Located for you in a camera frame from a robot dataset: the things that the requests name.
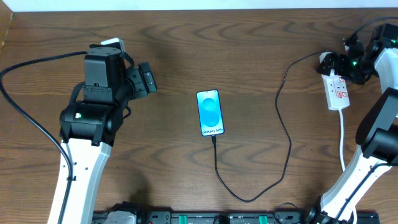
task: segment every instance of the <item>smartphone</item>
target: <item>smartphone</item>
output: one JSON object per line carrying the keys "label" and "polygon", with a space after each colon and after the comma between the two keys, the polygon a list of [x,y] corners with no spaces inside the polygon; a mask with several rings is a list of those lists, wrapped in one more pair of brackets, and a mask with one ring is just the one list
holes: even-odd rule
{"label": "smartphone", "polygon": [[201,135],[223,134],[224,122],[218,90],[200,91],[197,100]]}

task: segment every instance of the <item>robotic arm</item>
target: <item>robotic arm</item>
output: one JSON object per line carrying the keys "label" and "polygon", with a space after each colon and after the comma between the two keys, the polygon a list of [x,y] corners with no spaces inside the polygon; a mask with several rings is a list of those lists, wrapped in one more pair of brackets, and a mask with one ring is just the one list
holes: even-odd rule
{"label": "robotic arm", "polygon": [[[124,60],[130,63],[126,68]],[[91,223],[98,185],[111,154],[117,130],[131,114],[128,102],[157,91],[147,62],[134,68],[124,51],[123,41],[115,38],[91,45],[85,57],[86,81],[77,84],[69,105],[60,115],[62,147],[73,164],[73,182],[67,189],[67,162],[61,156],[60,173],[48,223]],[[84,100],[76,101],[83,89]],[[129,113],[123,116],[123,110]],[[62,211],[65,191],[67,206]]]}
{"label": "robotic arm", "polygon": [[364,84],[371,75],[380,78],[382,96],[359,125],[353,159],[336,184],[310,211],[307,223],[346,222],[352,208],[372,184],[398,164],[398,27],[383,24],[373,30],[371,41],[363,45],[354,34],[345,43],[348,55],[328,54],[318,71],[334,69],[343,78]]}

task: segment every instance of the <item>green connector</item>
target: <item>green connector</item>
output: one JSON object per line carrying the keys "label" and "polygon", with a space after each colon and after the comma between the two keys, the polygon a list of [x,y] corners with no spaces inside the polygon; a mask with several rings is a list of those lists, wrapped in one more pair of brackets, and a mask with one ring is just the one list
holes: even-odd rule
{"label": "green connector", "polygon": [[268,224],[268,218],[266,216],[260,216],[260,224]]}
{"label": "green connector", "polygon": [[179,224],[187,224],[187,216],[186,215],[180,215],[178,218],[178,223]]}

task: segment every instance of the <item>white power strip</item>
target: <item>white power strip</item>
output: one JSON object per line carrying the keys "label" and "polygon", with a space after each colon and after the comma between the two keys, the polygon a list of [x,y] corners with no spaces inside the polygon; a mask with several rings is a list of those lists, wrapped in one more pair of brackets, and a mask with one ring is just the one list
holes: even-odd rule
{"label": "white power strip", "polygon": [[[322,62],[326,54],[320,56]],[[330,71],[330,75],[322,75],[323,84],[325,85],[326,100],[329,110],[342,110],[349,106],[348,91],[346,80],[341,76],[335,75],[335,70]]]}

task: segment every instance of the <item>wooden table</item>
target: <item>wooden table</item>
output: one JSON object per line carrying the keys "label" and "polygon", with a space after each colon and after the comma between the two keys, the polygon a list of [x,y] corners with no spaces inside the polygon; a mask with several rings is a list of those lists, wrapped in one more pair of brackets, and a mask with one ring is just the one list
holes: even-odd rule
{"label": "wooden table", "polygon": [[[86,50],[120,37],[137,62],[150,62],[159,90],[130,102],[132,116],[116,136],[96,209],[123,200],[174,210],[273,210],[282,202],[306,208],[341,174],[339,117],[326,105],[318,57],[294,66],[279,98],[293,140],[285,179],[253,203],[241,203],[214,173],[213,146],[200,134],[195,93],[219,89],[226,132],[218,137],[220,175],[251,198],[280,178],[289,142],[274,107],[287,66],[317,50],[343,51],[360,24],[398,9],[141,11],[17,13],[0,55],[4,69],[26,60]],[[368,27],[361,33],[367,45]],[[84,80],[83,56],[10,73],[11,96],[57,136],[72,88]],[[356,129],[381,94],[379,80],[349,85],[344,110],[345,159]],[[47,221],[60,154],[0,98],[0,223]],[[396,223],[398,169],[381,177],[357,206]]]}

